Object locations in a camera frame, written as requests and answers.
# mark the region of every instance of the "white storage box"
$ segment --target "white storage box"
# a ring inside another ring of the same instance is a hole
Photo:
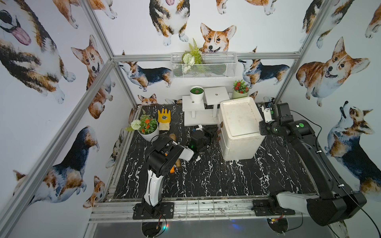
[[[224,101],[218,120],[219,143],[224,160],[246,160],[254,157],[265,136],[259,131],[262,116],[251,97]]]

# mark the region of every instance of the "rubber glove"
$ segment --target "rubber glove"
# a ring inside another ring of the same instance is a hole
[[[171,122],[171,110],[168,110],[167,112],[167,109],[164,110],[164,108],[162,109],[162,111],[160,112],[160,110],[158,110],[158,122],[159,122],[159,130],[160,131],[169,131],[169,123]]]

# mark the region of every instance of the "black marble floor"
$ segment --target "black marble floor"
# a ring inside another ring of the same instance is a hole
[[[166,134],[175,133],[178,143],[190,142],[193,127],[184,126],[181,105],[144,106],[147,114],[157,118],[157,109],[171,110],[171,127]],[[207,197],[267,195],[278,190],[296,193],[315,193],[310,179],[296,152],[290,146],[266,136],[250,160],[225,161],[219,143],[214,141],[208,151],[191,161],[182,161],[182,168],[165,178],[163,197]],[[141,198],[147,184],[144,154],[151,143],[134,133],[127,153],[114,199]]]

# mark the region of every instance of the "white pot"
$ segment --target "white pot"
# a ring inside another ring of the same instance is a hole
[[[190,89],[192,90],[194,88],[202,88],[202,90],[203,90],[203,92],[200,93],[200,94],[193,94],[193,93],[191,93],[191,91],[189,91],[190,98],[192,99],[192,101],[195,102],[195,103],[200,103],[202,101],[203,97],[204,97],[205,89],[203,87],[201,87],[201,86],[193,86]]]
[[[155,140],[157,140],[159,137],[157,135],[159,135],[159,125],[157,125],[157,128],[154,132],[152,132],[151,134],[142,134],[140,133],[140,131],[138,130],[138,133],[144,138],[146,139],[147,141],[151,141],[152,138],[155,138],[152,140],[152,142],[154,142]]]

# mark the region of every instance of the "white wire basket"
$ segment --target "white wire basket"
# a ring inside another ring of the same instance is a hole
[[[184,53],[172,53],[171,63],[175,78],[232,78],[235,76],[237,54],[202,53],[203,64],[194,64],[188,70],[188,64],[182,64]]]

